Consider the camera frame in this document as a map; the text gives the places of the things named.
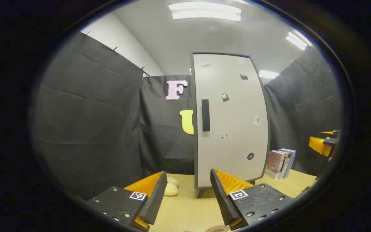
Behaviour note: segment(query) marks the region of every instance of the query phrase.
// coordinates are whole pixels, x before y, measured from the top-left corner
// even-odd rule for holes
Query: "stuffed toy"
[[[178,180],[167,176],[167,186],[165,187],[165,196],[174,196],[178,194]]]

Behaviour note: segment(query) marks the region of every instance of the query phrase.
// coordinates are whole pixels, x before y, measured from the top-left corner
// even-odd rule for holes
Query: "white wall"
[[[138,67],[145,66],[149,75],[164,75],[160,67],[131,31],[115,16],[109,13],[81,30],[133,62]]]

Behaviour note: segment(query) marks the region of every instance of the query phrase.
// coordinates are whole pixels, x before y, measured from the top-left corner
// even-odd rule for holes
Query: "white cabinet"
[[[250,57],[193,53],[192,65],[197,101],[196,188],[212,186],[210,169],[246,181],[261,178],[268,156],[269,122],[262,84]],[[202,100],[208,107],[202,106]]]

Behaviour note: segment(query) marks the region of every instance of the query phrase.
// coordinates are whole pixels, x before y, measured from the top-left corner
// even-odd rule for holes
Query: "yellow letter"
[[[180,115],[182,117],[183,130],[187,134],[194,135],[193,127],[193,111],[192,110],[181,110]]]

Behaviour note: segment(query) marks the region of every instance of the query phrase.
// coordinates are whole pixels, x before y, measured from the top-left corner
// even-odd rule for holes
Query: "black button sticker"
[[[247,160],[252,160],[254,157],[254,153],[250,153],[248,156],[247,156]]]

